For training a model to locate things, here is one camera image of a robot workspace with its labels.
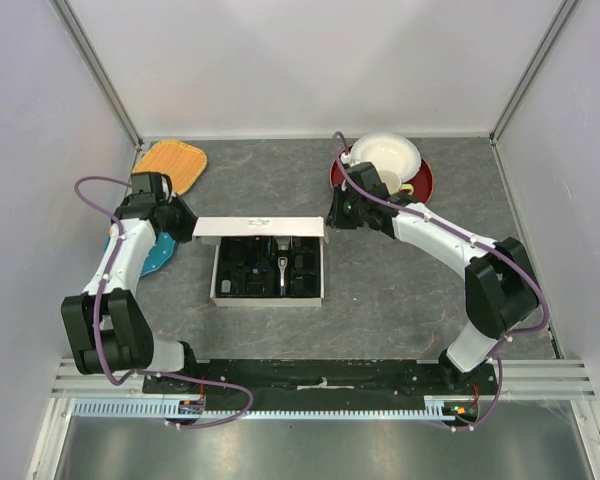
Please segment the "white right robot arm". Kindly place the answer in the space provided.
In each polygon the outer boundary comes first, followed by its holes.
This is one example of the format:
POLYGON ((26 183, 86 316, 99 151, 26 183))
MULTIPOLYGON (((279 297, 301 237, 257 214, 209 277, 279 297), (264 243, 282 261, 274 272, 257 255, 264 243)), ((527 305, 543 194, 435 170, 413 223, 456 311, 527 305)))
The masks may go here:
POLYGON ((540 305, 525 247, 512 237, 496 241, 462 229, 409 194, 391 195, 369 162, 336 164, 344 181, 333 188, 328 226, 380 231, 431 255, 463 280, 467 323, 437 371, 445 391, 463 392, 474 381, 473 370, 540 305))

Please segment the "silver black hair clipper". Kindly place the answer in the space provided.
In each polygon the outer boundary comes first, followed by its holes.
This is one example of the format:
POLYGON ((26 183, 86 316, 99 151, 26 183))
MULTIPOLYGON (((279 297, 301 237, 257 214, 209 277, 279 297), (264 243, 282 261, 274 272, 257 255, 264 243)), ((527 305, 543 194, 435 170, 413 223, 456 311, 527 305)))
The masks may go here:
POLYGON ((279 291, 280 295, 284 296, 286 293, 286 271, 289 264, 289 252, 291 249, 291 238, 290 237, 276 237, 277 246, 277 266, 279 272, 279 291))

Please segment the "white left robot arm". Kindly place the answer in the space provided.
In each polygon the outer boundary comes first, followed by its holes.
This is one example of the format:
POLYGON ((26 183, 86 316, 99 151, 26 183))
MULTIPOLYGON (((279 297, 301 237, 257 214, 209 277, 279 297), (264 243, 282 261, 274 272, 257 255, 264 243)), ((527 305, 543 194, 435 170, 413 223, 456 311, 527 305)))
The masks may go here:
POLYGON ((165 173, 135 173, 128 182, 87 176, 75 183, 74 191, 110 220, 109 241, 96 272, 80 294, 65 297, 61 304, 77 370, 102 374, 114 385, 134 373, 160 374, 176 392, 191 392, 200 378, 192 348, 186 342, 157 338, 135 295, 158 237, 167 234, 179 244, 191 241, 196 215, 165 173), (81 186, 89 181, 123 185, 129 193, 110 212, 82 193, 81 186))

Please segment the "black guard comb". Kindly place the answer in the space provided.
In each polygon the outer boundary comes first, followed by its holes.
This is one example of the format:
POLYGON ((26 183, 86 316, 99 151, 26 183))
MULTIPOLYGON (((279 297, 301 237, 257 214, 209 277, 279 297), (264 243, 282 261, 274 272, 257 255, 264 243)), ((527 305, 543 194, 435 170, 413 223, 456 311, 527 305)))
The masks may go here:
POLYGON ((249 278, 245 284, 245 294, 248 296, 260 296, 265 293, 266 282, 263 278, 249 278))

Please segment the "white cardboard box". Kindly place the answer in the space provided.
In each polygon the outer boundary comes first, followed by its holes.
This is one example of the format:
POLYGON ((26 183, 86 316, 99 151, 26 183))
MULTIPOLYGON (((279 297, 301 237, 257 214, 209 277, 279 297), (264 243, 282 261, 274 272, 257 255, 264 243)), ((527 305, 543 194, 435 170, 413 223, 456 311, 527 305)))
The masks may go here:
POLYGON ((218 307, 320 307, 326 294, 325 259, 328 236, 321 217, 202 217, 194 229, 194 236, 214 247, 210 298, 218 307), (322 291, 319 298, 304 299, 218 299, 212 292, 218 246, 224 237, 275 236, 317 237, 321 240, 322 291))

